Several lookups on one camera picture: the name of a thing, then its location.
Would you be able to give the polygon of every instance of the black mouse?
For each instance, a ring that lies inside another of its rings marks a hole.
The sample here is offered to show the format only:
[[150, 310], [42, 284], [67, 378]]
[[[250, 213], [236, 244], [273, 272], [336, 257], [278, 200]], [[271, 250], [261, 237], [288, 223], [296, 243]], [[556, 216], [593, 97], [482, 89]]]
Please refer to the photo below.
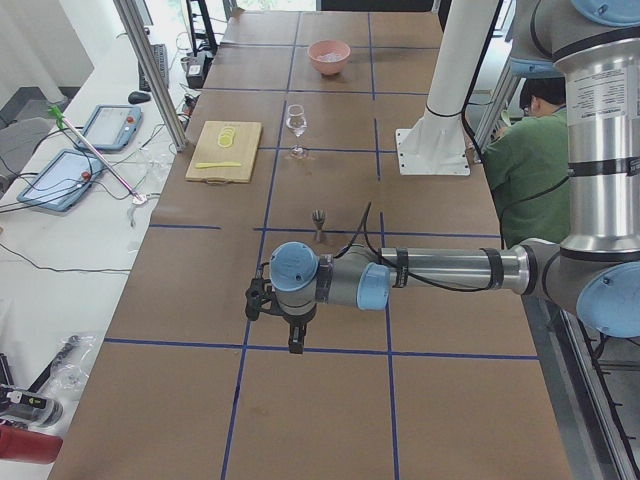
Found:
[[131, 105], [135, 105], [136, 103], [148, 102], [151, 100], [151, 95], [146, 92], [131, 92], [127, 100]]

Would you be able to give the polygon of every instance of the black hair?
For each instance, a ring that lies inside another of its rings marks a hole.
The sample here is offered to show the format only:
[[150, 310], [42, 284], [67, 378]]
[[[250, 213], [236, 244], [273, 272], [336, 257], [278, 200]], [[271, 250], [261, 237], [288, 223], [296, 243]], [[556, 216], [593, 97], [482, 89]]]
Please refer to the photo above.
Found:
[[538, 97], [553, 105], [563, 105], [567, 102], [564, 77], [559, 78], [528, 78], [522, 85], [520, 92], [520, 108], [523, 110], [531, 105], [531, 97]]

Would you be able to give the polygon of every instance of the person in green shirt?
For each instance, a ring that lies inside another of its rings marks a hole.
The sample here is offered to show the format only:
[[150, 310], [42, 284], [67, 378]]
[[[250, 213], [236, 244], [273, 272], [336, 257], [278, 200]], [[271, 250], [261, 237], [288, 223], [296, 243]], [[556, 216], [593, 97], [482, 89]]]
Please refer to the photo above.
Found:
[[527, 79], [520, 94], [525, 118], [501, 131], [484, 151], [507, 248], [527, 238], [560, 243], [569, 234], [565, 103], [564, 78]]

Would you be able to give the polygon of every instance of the metal utensil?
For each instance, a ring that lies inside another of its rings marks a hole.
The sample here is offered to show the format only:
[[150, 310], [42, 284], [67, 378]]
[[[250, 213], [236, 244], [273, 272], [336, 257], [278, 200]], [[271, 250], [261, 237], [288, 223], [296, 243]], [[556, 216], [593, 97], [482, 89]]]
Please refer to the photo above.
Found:
[[327, 214], [324, 210], [314, 210], [311, 213], [311, 220], [313, 220], [313, 224], [316, 226], [316, 234], [314, 236], [314, 240], [316, 243], [320, 243], [322, 241], [322, 226], [324, 225], [324, 221], [327, 219]]

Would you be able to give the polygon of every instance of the pink bowl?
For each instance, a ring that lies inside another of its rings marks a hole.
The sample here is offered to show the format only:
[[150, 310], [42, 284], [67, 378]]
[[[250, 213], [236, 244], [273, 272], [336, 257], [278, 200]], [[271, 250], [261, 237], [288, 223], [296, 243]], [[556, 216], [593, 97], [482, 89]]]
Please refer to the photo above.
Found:
[[340, 40], [321, 40], [307, 50], [313, 68], [323, 75], [340, 73], [351, 56], [349, 45]]

